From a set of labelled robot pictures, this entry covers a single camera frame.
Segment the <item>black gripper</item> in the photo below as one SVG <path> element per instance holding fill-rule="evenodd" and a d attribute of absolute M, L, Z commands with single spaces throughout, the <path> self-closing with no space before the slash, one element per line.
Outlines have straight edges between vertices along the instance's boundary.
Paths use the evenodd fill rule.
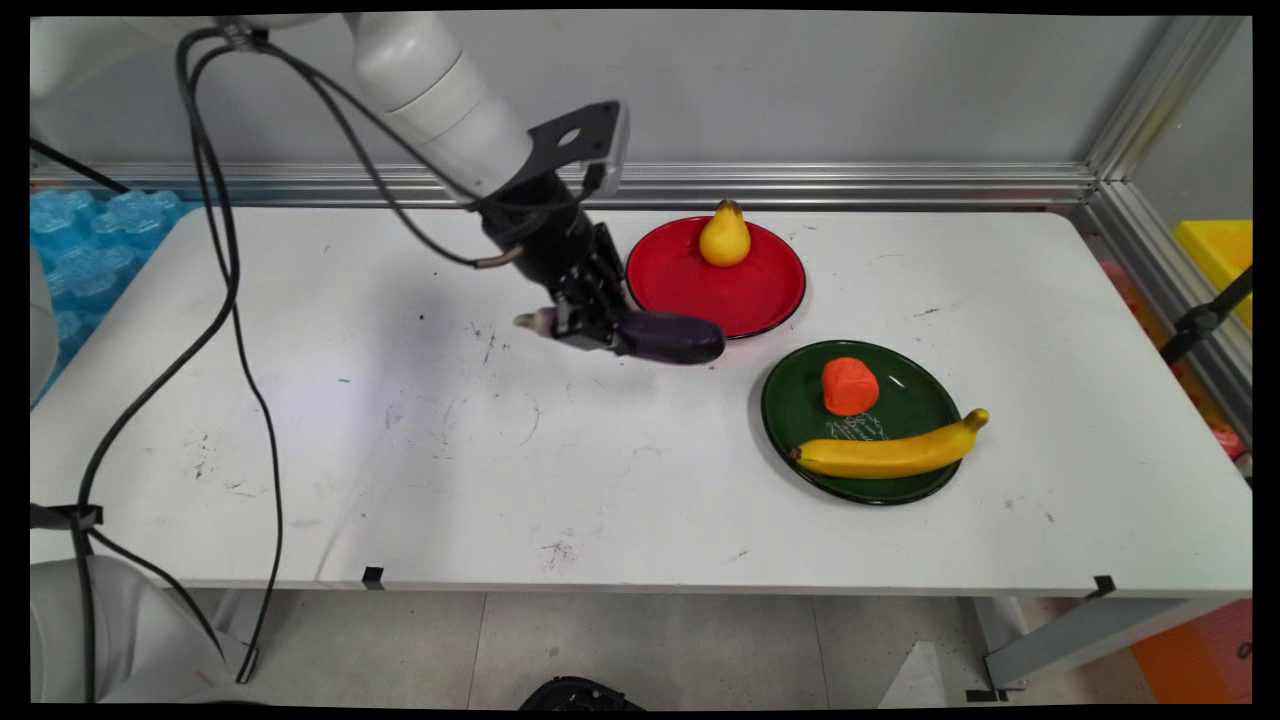
<path fill-rule="evenodd" d="M 634 309 L 625 265 L 605 223 L 573 201 L 556 172 L 504 188 L 477 205 L 483 231 L 503 251 L 520 246 L 516 269 L 550 297 L 547 337 L 586 351 L 635 355 L 620 322 Z"/>

